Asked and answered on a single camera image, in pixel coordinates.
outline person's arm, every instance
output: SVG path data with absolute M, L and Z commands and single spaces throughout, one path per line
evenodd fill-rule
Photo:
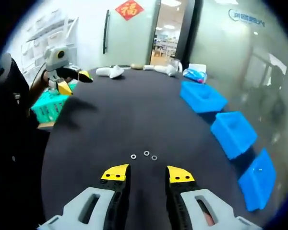
M 40 95 L 42 95 L 42 93 L 47 87 L 48 87 L 48 72 L 44 71 L 43 75 L 35 80 L 34 84 L 32 85 L 29 91 L 27 101 L 28 109 L 30 109 L 35 104 L 35 102 L 38 100 Z

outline table surface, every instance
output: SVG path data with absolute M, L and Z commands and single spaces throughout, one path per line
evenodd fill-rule
M 246 210 L 237 167 L 211 134 L 209 122 L 179 97 L 182 80 L 182 75 L 129 69 L 116 80 L 94 77 L 93 83 L 78 83 L 45 152 L 42 197 L 47 219 L 62 215 L 63 206 L 98 184 L 106 169 L 126 163 L 132 170 L 126 230 L 171 229 L 164 188 L 167 165 L 191 172 L 200 187 L 230 204 L 236 216 L 261 226 L 273 216 L 275 192 L 264 210 Z M 145 150 L 157 161 L 145 157 Z

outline ceiling light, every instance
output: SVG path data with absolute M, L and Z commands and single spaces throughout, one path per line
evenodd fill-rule
M 215 0 L 219 4 L 234 4 L 238 5 L 237 0 Z
M 170 7 L 179 6 L 181 4 L 180 1 L 176 0 L 161 0 L 161 3 Z
M 164 28 L 170 29 L 170 30 L 175 29 L 173 25 L 165 25 Z

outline blue foam block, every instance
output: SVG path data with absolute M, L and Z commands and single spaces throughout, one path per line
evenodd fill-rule
M 227 99 L 215 89 L 196 82 L 183 81 L 180 96 L 196 113 L 219 112 L 227 104 Z
M 248 211 L 264 209 L 272 193 L 276 171 L 265 149 L 238 180 Z
M 230 160 L 245 153 L 257 139 L 255 130 L 241 112 L 217 114 L 211 132 Z

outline door handle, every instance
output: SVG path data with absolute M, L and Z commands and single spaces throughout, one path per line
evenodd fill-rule
M 102 46 L 102 53 L 103 54 L 105 54 L 107 51 L 107 28 L 108 28 L 109 17 L 110 17 L 110 10 L 107 10 L 105 28 L 104 28 L 104 42 L 103 42 L 103 46 Z

